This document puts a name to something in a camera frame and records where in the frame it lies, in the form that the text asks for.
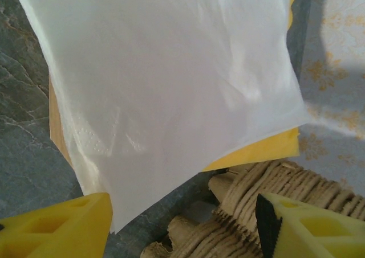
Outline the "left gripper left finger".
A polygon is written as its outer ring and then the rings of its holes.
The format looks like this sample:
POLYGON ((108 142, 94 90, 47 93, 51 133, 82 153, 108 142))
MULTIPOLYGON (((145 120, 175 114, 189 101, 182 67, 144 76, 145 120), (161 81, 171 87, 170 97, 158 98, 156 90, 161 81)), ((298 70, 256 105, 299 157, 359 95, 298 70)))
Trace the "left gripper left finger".
POLYGON ((103 258, 111 220, 107 193, 0 219, 0 258, 103 258))

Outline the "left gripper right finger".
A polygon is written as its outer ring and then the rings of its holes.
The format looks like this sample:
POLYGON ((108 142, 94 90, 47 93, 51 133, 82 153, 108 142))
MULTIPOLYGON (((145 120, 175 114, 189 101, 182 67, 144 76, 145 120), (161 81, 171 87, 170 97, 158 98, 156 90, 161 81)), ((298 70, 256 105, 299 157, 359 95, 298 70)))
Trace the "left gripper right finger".
POLYGON ((263 258, 365 258, 365 222, 281 195, 258 194, 263 258))

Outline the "cardboard cup carrier stack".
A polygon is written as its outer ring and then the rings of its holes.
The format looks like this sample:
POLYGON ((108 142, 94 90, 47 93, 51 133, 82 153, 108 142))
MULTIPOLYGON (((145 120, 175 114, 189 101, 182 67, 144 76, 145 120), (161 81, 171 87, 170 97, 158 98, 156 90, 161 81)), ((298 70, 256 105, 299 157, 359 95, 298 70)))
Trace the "cardboard cup carrier stack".
POLYGON ((285 160, 231 167, 208 186, 220 203, 212 217, 197 223, 175 216, 168 224, 170 245, 155 241, 140 258, 263 258, 258 194, 281 195, 365 222, 365 197, 285 160))

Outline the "white paper napkin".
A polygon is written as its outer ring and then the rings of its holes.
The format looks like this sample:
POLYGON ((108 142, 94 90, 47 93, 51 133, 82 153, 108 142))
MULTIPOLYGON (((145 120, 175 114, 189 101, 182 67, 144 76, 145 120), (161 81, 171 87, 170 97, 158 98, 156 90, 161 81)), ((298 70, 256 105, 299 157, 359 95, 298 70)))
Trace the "white paper napkin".
POLYGON ((85 194, 111 231, 240 148, 308 114, 290 0, 19 0, 47 62, 85 194))

